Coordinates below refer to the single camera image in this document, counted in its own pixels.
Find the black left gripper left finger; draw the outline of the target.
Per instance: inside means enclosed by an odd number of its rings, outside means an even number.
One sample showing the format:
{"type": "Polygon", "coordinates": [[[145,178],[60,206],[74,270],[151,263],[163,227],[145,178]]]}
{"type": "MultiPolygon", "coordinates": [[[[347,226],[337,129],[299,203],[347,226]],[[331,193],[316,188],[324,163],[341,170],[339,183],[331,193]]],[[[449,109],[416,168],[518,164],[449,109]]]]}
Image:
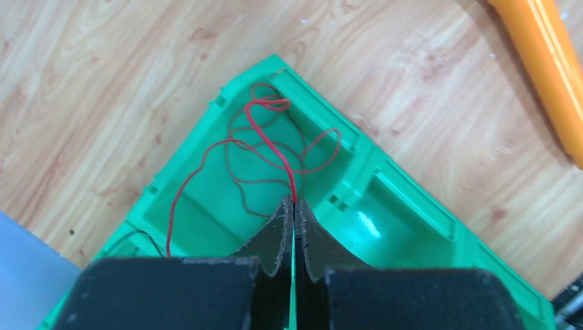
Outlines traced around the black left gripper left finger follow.
{"type": "Polygon", "coordinates": [[[83,271],[55,329],[284,329],[294,204],[227,257],[105,257],[83,271]]]}

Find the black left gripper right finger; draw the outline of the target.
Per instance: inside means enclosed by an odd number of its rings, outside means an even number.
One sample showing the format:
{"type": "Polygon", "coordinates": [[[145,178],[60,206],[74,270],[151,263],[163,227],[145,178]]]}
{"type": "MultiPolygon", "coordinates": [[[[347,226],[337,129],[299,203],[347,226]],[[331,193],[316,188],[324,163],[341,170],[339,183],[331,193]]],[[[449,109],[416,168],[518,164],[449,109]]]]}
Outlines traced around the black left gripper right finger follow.
{"type": "Polygon", "coordinates": [[[298,329],[523,329],[491,272],[376,268],[325,230],[306,199],[294,204],[298,329]]]}

